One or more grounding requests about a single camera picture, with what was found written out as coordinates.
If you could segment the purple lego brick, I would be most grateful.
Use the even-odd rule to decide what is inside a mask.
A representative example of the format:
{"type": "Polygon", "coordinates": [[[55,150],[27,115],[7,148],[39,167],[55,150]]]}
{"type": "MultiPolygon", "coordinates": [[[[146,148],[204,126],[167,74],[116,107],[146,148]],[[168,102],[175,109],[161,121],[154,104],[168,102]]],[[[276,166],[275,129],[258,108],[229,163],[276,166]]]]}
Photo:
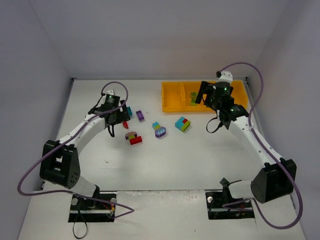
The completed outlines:
{"type": "Polygon", "coordinates": [[[141,110],[138,110],[135,113],[136,113],[136,116],[137,116],[139,122],[143,122],[145,120],[145,117],[144,117],[141,110]]]}

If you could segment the teal lego brick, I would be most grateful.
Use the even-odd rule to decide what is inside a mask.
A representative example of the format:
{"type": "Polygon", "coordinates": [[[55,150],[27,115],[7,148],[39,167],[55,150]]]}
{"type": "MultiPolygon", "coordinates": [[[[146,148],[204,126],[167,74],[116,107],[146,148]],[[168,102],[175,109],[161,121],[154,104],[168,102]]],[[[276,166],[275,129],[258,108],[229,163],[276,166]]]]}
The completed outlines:
{"type": "Polygon", "coordinates": [[[133,117],[133,113],[132,113],[132,110],[131,110],[130,106],[127,107],[127,112],[129,114],[129,116],[132,118],[133,117]]]}

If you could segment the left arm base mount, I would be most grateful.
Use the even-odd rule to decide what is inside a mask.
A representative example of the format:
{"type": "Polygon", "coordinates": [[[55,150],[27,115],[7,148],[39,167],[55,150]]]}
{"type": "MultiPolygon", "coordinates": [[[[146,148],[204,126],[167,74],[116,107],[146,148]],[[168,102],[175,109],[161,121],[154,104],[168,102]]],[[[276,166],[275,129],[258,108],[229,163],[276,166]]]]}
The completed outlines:
{"type": "Polygon", "coordinates": [[[116,206],[109,202],[116,202],[117,194],[100,193],[99,198],[104,202],[85,199],[74,194],[70,202],[68,222],[113,223],[115,221],[116,206]]]}

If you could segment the red two-by-four lego brick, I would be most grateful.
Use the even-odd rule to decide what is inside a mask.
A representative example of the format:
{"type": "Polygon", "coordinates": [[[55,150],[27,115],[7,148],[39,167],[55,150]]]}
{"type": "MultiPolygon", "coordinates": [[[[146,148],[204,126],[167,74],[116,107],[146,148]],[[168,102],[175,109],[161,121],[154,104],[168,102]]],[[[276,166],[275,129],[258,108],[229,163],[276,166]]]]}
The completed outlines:
{"type": "Polygon", "coordinates": [[[141,136],[135,136],[129,139],[130,145],[136,145],[142,142],[143,142],[143,139],[141,136]]]}

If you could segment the cupcake purple lego piece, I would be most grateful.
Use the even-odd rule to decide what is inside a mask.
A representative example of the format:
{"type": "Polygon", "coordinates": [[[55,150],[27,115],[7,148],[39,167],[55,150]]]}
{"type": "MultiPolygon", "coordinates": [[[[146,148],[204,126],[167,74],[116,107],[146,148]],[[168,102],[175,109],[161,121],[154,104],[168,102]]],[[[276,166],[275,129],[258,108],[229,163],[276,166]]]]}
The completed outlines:
{"type": "Polygon", "coordinates": [[[137,136],[138,135],[135,131],[131,131],[125,134],[125,139],[130,140],[130,139],[136,138],[137,136]]]}

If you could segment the multicolor lego block assembly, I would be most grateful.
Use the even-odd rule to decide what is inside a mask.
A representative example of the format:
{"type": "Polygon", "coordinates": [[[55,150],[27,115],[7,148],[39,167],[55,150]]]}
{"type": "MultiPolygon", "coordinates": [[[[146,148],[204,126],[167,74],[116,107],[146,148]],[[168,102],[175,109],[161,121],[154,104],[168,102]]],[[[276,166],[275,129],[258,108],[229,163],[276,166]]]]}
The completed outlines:
{"type": "Polygon", "coordinates": [[[183,116],[180,117],[174,124],[174,126],[183,133],[189,128],[190,125],[191,122],[183,116]]]}

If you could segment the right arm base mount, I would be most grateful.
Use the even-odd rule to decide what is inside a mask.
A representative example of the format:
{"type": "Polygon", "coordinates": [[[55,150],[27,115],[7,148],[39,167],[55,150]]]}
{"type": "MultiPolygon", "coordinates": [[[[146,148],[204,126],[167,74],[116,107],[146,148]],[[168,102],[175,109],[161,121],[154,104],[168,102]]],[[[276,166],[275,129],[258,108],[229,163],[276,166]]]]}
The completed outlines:
{"type": "Polygon", "coordinates": [[[251,201],[243,199],[227,200],[221,190],[206,191],[206,208],[209,220],[254,219],[251,201]]]}

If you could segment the small red lego brick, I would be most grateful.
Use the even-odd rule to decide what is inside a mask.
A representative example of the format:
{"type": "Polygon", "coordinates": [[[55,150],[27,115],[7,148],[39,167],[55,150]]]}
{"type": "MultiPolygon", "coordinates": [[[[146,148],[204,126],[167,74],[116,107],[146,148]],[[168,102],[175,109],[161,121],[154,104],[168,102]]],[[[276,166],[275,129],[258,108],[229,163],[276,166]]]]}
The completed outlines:
{"type": "Polygon", "coordinates": [[[122,122],[122,125],[123,125],[123,127],[124,127],[125,129],[128,129],[128,128],[129,128],[128,123],[127,123],[126,121],[123,121],[123,122],[122,122]]]}

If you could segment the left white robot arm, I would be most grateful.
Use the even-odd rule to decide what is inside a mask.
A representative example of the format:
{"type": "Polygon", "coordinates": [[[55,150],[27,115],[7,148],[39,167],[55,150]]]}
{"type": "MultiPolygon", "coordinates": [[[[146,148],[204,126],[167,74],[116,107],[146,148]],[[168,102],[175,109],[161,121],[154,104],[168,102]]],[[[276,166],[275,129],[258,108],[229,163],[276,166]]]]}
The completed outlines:
{"type": "Polygon", "coordinates": [[[40,178],[59,185],[75,194],[98,199],[100,188],[81,176],[80,153],[100,132],[108,130],[115,137],[114,127],[130,120],[124,100],[115,95],[113,90],[103,93],[104,102],[96,104],[84,120],[68,135],[53,141],[48,140],[43,146],[42,156],[55,150],[40,164],[40,178]]]}

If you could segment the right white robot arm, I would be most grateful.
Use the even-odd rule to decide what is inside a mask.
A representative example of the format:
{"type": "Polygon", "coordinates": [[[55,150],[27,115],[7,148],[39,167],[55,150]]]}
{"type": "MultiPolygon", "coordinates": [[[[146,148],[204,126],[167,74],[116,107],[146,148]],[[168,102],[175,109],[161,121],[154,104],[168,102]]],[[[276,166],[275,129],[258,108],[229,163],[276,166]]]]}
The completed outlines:
{"type": "Polygon", "coordinates": [[[250,181],[252,196],[259,203],[289,195],[294,190],[297,166],[291,159],[284,159],[275,152],[262,135],[249,124],[249,113],[231,96],[233,87],[229,82],[209,83],[202,81],[195,102],[216,112],[219,126],[225,126],[244,146],[254,163],[261,169],[250,181]]]}

